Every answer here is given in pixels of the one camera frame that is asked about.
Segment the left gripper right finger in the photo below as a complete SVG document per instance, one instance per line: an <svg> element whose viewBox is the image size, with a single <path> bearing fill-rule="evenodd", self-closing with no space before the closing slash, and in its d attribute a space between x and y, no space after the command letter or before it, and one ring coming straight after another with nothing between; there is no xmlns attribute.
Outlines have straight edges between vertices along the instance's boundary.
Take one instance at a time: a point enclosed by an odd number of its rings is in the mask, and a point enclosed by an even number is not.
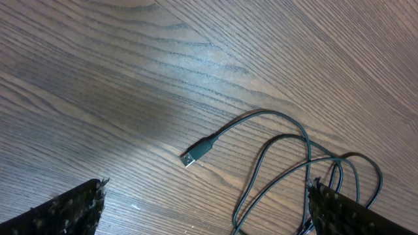
<svg viewBox="0 0 418 235"><path fill-rule="evenodd" d="M309 213L318 235L415 235L316 179L308 184Z"/></svg>

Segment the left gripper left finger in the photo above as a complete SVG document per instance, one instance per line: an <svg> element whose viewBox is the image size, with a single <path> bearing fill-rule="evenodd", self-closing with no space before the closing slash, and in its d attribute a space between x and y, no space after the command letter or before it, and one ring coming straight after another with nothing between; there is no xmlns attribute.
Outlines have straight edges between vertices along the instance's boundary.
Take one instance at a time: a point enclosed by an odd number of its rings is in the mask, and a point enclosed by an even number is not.
<svg viewBox="0 0 418 235"><path fill-rule="evenodd" d="M94 235L105 208L108 178L91 179L1 223L1 234Z"/></svg>

